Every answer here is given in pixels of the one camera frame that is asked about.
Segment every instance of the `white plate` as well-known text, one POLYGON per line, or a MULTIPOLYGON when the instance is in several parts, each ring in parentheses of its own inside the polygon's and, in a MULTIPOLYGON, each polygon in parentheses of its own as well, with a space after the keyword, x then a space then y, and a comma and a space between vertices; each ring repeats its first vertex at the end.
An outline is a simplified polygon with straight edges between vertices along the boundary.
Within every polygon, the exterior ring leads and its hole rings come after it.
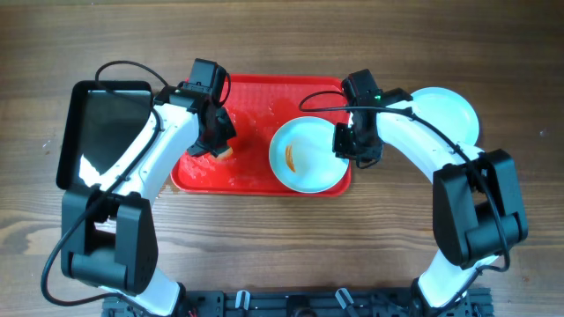
POLYGON ((461 95, 441 87, 428 87, 417 90, 412 96, 421 110, 419 116, 453 142, 474 145, 478 141, 478 117, 461 95))
POLYGON ((333 153, 335 126, 317 117, 293 119, 280 127, 271 140, 271 169, 284 185, 314 194, 335 186, 345 175, 349 160, 333 153), (295 172, 286 163, 286 147, 292 146, 295 172))

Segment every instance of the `red plastic tray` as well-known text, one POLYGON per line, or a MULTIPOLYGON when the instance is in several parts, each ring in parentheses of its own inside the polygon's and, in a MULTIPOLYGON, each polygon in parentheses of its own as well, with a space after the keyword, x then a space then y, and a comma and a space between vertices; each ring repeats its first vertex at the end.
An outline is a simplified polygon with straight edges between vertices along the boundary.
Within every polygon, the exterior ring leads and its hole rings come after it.
MULTIPOLYGON (((337 196, 351 184, 351 167, 343 179, 318 194, 302 194, 284 186, 274 175, 268 159, 271 139, 286 122, 316 115, 330 122, 348 122, 346 112, 302 113, 300 101, 312 92, 340 90, 333 77, 232 75, 231 94, 224 105, 234 123, 237 137, 229 140, 234 153, 217 161, 209 154, 200 158, 182 155, 171 178, 190 193, 233 195, 337 196)), ((321 95, 307 107, 341 106, 345 100, 335 94, 321 95)))

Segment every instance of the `wood grain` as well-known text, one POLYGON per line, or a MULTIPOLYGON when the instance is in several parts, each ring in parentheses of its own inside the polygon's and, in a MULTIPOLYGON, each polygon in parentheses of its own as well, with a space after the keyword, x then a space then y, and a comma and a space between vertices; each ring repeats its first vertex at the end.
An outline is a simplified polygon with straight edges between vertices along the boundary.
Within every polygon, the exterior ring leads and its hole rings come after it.
MULTIPOLYGON (((100 303, 52 306, 39 289, 60 235, 55 175, 72 86, 115 59, 176 82, 196 57, 232 73, 369 68, 384 89, 463 94, 479 114, 479 146, 515 159, 530 221, 511 270, 477 285, 493 288, 499 316, 564 315, 562 2, 50 3, 74 5, 0 7, 0 316, 100 313, 100 303)), ((130 68, 105 76, 158 87, 130 68)), ((334 199, 188 195, 168 181, 153 209, 159 265, 191 290, 406 286, 436 249, 431 200, 390 147, 334 199)), ((65 299, 96 292, 58 269, 50 288, 65 299)))

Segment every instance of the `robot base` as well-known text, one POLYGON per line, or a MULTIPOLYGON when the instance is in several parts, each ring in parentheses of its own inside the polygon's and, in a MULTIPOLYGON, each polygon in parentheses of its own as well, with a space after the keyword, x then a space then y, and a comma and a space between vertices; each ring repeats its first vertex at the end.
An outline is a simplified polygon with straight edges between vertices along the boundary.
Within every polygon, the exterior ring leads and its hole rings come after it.
MULTIPOLYGON (((351 291, 354 311, 359 317, 409 317, 409 288, 385 288, 372 291, 351 291)), ((253 292, 248 310, 235 308, 236 294, 222 291, 188 291, 187 298, 197 309, 197 314, 186 317, 308 317, 303 308, 318 317, 344 317, 348 312, 341 308, 333 292, 253 292)), ((148 314, 120 302, 106 299, 102 317, 147 317, 148 314)), ((494 307, 490 289, 468 290, 467 296, 455 308, 441 317, 493 317, 494 307)))

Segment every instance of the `wooden table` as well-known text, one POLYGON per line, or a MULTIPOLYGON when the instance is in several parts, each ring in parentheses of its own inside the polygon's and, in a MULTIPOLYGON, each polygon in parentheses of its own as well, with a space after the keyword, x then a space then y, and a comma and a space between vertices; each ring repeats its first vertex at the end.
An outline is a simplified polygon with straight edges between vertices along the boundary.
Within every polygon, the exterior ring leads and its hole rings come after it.
MULTIPOLYGON (((384 89, 461 93, 479 114, 479 146, 515 159, 530 223, 510 271, 476 285, 493 289, 499 316, 564 315, 562 2, 38 2, 0 7, 0 316, 100 313, 100 303, 52 306, 39 288, 60 235, 55 175, 72 86, 116 59, 175 83, 196 57, 232 73, 369 68, 384 89)), ((105 76, 158 87, 127 67, 105 76)), ((191 290, 407 286, 436 250, 431 201, 427 179, 391 147, 334 199, 188 195, 167 181, 153 207, 159 266, 191 290)), ((60 298, 96 292, 55 268, 60 298)))

